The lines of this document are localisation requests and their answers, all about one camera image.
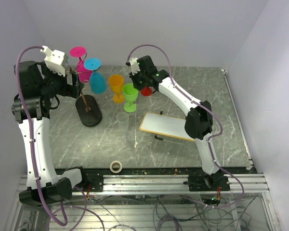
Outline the red plastic wine glass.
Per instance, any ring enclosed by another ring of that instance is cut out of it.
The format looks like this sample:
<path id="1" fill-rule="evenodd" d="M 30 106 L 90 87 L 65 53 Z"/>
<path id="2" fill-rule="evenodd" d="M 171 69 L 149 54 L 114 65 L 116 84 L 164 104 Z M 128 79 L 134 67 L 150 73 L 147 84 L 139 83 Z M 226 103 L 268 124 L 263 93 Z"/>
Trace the red plastic wine glass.
<path id="1" fill-rule="evenodd" d="M 140 91 L 140 93 L 143 95 L 143 96 L 150 96 L 151 94 L 152 94 L 152 92 L 153 92 L 153 90 L 149 87 L 149 86 L 147 86 L 147 87 L 145 87 L 144 89 L 142 89 L 141 91 Z"/>

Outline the green plastic wine glass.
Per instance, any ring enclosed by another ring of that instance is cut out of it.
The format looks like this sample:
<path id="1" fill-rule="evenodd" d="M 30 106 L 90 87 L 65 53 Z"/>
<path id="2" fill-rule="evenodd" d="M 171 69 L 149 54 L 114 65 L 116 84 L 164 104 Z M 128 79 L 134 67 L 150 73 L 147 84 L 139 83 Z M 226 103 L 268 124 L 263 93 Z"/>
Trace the green plastic wine glass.
<path id="1" fill-rule="evenodd" d="M 134 88 L 132 83 L 127 83 L 123 86 L 123 96 L 125 98 L 124 110 L 128 113 L 132 113 L 136 110 L 136 99 L 139 91 Z"/>

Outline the pink plastic wine glass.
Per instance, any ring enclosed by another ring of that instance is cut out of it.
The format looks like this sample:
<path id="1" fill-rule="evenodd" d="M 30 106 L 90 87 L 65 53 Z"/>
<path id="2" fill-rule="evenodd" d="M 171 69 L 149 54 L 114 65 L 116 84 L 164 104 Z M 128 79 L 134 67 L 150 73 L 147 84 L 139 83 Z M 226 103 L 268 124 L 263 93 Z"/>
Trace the pink plastic wine glass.
<path id="1" fill-rule="evenodd" d="M 70 50 L 70 55 L 72 57 L 76 57 L 79 59 L 76 70 L 77 70 L 80 82 L 89 83 L 92 71 L 90 71 L 84 67 L 84 62 L 85 62 L 85 59 L 87 57 L 86 49 L 82 46 L 73 47 Z"/>

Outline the blue plastic wine glass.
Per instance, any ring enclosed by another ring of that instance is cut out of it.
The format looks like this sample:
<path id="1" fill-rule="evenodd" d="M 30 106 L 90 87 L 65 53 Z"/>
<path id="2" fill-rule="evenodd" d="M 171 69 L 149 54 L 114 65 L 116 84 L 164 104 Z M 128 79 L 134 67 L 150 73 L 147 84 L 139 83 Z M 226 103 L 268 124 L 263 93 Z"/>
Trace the blue plastic wine glass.
<path id="1" fill-rule="evenodd" d="M 85 61 L 84 67 L 92 71 L 90 75 L 90 87 L 91 91 L 95 94 L 102 94 L 106 91 L 105 78 L 97 70 L 101 67 L 101 61 L 98 58 L 90 58 Z"/>

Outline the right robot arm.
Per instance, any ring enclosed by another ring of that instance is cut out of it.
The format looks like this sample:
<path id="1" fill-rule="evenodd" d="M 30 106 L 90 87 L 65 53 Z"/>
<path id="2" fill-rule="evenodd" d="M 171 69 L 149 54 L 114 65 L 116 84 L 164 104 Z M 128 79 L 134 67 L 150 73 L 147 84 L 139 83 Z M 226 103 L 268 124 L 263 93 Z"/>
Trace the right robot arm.
<path id="1" fill-rule="evenodd" d="M 149 55 L 141 58 L 128 57 L 126 65 L 131 68 L 129 77 L 137 90 L 151 87 L 170 98 L 185 114 L 185 132 L 198 148 L 203 177 L 203 186 L 214 190 L 223 177 L 221 166 L 217 160 L 212 144 L 213 116 L 211 104 L 200 101 L 184 90 L 165 70 L 158 71 Z"/>

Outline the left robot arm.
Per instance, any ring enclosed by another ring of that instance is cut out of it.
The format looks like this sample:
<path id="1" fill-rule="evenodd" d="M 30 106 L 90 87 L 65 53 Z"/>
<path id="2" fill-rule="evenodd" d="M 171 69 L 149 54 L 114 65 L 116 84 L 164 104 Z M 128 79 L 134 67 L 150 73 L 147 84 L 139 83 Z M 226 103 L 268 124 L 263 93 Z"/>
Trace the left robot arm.
<path id="1" fill-rule="evenodd" d="M 83 191 L 89 180 L 83 167 L 72 167 L 57 175 L 50 150 L 50 111 L 52 99 L 58 96 L 78 98 L 84 85 L 76 73 L 72 82 L 48 69 L 44 62 L 21 62 L 14 71 L 19 73 L 24 102 L 16 95 L 12 113 L 21 130 L 27 162 L 26 189 L 19 193 L 20 202 L 42 206 L 72 198 L 73 188 Z"/>

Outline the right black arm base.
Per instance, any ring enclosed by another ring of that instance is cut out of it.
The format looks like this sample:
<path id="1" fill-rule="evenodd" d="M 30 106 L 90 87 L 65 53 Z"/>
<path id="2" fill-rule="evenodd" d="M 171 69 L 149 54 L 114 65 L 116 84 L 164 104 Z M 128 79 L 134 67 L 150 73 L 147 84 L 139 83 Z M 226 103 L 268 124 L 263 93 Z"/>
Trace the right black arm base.
<path id="1" fill-rule="evenodd" d="M 228 177 L 226 176 L 223 176 L 217 182 L 212 182 L 209 177 L 203 177 L 201 175 L 188 176 L 188 179 L 183 182 L 183 185 L 187 185 L 190 192 L 216 192 L 218 191 L 218 189 L 220 189 L 221 191 L 230 190 L 230 184 L 228 181 Z"/>

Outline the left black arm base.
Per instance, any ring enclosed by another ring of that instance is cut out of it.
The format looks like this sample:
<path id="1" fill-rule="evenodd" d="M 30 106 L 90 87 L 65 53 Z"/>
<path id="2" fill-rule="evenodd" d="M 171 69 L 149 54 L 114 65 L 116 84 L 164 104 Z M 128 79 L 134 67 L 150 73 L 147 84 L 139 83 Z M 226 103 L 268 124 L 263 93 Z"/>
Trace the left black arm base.
<path id="1" fill-rule="evenodd" d="M 67 177 L 72 183 L 72 188 L 78 187 L 84 190 L 90 190 L 91 192 L 101 192 L 103 190 L 104 178 L 102 173 L 94 168 L 84 168 L 82 166 L 70 167 L 70 168 L 57 168 L 55 171 L 58 176 L 64 175 L 65 172 L 72 170 L 72 173 L 77 173 L 71 177 L 71 173 L 67 174 Z"/>

